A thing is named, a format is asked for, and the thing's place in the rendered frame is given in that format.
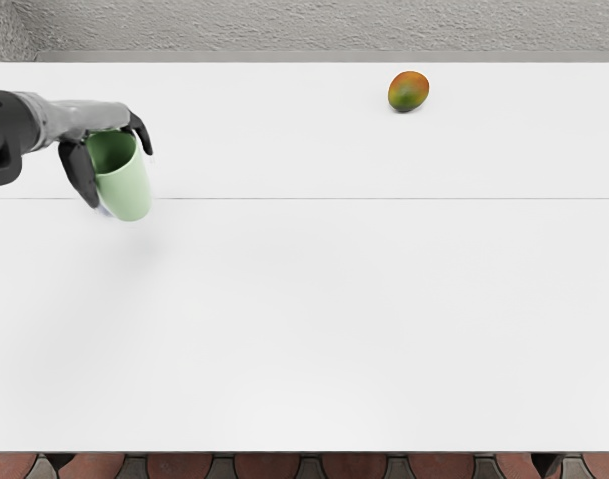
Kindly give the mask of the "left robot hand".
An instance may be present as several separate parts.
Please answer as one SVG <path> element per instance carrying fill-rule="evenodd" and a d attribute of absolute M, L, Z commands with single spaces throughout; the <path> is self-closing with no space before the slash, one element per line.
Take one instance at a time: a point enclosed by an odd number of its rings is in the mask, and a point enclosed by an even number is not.
<path fill-rule="evenodd" d="M 153 148 L 141 118 L 120 102 L 91 100 L 46 100 L 36 93 L 24 93 L 36 126 L 33 152 L 59 144 L 59 157 L 70 184 L 92 209 L 101 201 L 96 187 L 96 173 L 85 140 L 95 132 L 120 130 L 140 138 L 146 154 Z"/>

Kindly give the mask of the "light green cup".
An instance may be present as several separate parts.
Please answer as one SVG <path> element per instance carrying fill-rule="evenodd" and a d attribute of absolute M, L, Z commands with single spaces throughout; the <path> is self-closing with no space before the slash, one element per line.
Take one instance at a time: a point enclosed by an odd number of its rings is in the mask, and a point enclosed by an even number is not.
<path fill-rule="evenodd" d="M 112 130 L 86 141 L 104 207 L 117 219 L 137 221 L 150 210 L 152 195 L 141 150 L 134 136 Z"/>

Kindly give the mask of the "green and orange mango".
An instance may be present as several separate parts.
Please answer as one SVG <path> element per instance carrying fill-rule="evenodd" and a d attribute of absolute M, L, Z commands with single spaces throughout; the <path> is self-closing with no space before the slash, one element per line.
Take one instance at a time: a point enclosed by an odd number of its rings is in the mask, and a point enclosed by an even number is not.
<path fill-rule="evenodd" d="M 426 76 L 417 71 L 404 71 L 391 81 L 387 99 L 398 112 L 410 112 L 422 105 L 430 91 Z"/>

